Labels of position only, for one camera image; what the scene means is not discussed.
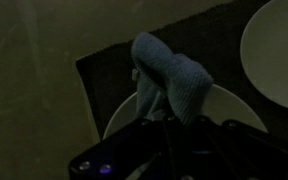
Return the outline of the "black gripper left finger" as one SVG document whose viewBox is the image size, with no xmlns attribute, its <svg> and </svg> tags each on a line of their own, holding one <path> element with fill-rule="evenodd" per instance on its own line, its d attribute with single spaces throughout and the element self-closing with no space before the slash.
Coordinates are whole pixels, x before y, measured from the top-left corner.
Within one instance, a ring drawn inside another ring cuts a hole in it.
<svg viewBox="0 0 288 180">
<path fill-rule="evenodd" d="M 136 119 L 73 158 L 69 180 L 125 180 L 164 149 L 164 122 Z"/>
</svg>

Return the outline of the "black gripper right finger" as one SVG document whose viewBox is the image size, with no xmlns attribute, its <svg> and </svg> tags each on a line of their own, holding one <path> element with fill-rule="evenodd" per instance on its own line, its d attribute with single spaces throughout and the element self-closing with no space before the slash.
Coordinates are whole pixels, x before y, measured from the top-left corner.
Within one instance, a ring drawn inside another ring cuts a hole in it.
<svg viewBox="0 0 288 180">
<path fill-rule="evenodd" d="M 288 180 L 288 141 L 237 120 L 199 116 L 184 174 L 193 180 Z"/>
</svg>

